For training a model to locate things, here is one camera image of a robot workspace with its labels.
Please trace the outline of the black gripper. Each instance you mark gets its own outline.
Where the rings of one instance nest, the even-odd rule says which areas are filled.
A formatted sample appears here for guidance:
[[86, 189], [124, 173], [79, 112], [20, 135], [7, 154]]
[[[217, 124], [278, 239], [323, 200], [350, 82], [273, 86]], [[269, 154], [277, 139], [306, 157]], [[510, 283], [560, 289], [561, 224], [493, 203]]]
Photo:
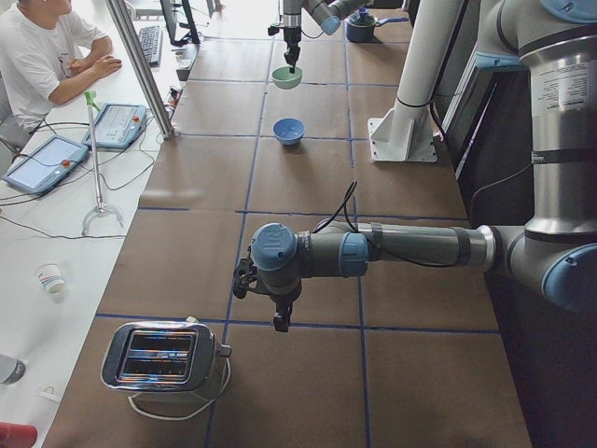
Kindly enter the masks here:
[[271, 294], [270, 299], [275, 304], [275, 313], [272, 323], [278, 332], [288, 332], [290, 327], [290, 315], [293, 310], [293, 303], [299, 298], [302, 287], [295, 287], [287, 294]]
[[285, 61], [289, 67], [290, 73], [296, 72], [296, 64], [299, 59], [300, 27], [291, 26], [284, 28], [284, 41], [287, 45], [284, 54]]

